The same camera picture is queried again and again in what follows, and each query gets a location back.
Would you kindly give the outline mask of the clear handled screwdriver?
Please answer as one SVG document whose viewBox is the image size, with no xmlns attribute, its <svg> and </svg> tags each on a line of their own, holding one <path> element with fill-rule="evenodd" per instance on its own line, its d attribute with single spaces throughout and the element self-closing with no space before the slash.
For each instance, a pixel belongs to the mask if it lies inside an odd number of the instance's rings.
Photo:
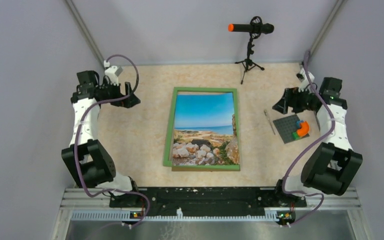
<svg viewBox="0 0 384 240">
<path fill-rule="evenodd" d="M 273 126 L 273 123 L 272 123 L 272 121 L 271 121 L 271 118 L 270 118 L 270 115 L 269 115 L 268 110 L 267 110 L 267 109 L 264 109 L 263 112 L 264 112 L 264 115 L 265 115 L 265 117 L 266 117 L 266 119 L 267 119 L 267 121 L 268 121 L 268 123 L 269 123 L 269 126 L 270 126 L 270 128 L 271 128 L 273 134 L 276 135 L 276 131 L 275 131 L 275 129 L 274 129 L 274 126 Z"/>
</svg>

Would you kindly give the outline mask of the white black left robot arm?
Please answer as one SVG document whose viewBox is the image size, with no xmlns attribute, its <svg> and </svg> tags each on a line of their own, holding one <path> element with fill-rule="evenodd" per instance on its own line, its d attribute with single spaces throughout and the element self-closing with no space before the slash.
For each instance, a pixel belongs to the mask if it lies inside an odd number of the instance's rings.
<svg viewBox="0 0 384 240">
<path fill-rule="evenodd" d="M 121 72 L 115 66 L 107 68 L 102 82 L 93 70 L 76 74 L 79 84 L 70 98 L 74 110 L 73 135 L 61 157 L 79 187 L 107 190 L 110 196 L 121 196 L 127 206 L 134 207 L 141 198 L 135 181 L 116 171 L 112 157 L 98 139 L 102 104 L 131 108 L 141 102 L 129 82 L 124 84 L 125 94 L 121 93 Z"/>
</svg>

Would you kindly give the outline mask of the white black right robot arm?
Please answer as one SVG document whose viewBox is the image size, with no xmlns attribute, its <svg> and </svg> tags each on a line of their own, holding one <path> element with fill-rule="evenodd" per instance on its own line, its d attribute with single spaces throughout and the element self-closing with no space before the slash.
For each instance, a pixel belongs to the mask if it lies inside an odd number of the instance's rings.
<svg viewBox="0 0 384 240">
<path fill-rule="evenodd" d="M 340 97 L 343 81 L 325 77 L 318 93 L 308 86 L 285 88 L 273 110 L 286 114 L 314 111 L 321 141 L 309 157 L 299 176 L 288 169 L 282 185 L 273 192 L 279 206 L 287 206 L 294 198 L 311 194 L 343 195 L 363 163 L 363 156 L 353 150 L 347 135 L 345 117 L 348 104 Z"/>
</svg>

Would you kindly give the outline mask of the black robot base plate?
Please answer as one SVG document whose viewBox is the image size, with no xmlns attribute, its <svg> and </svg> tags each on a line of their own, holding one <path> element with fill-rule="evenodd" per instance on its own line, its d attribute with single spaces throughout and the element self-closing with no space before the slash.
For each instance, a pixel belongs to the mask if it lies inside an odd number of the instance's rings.
<svg viewBox="0 0 384 240">
<path fill-rule="evenodd" d="M 149 217 L 173 216 L 180 209 L 186 217 L 264 216 L 266 208 L 306 207 L 304 199 L 286 195 L 277 187 L 142 187 L 139 195 L 112 195 L 109 206 L 148 210 Z"/>
</svg>

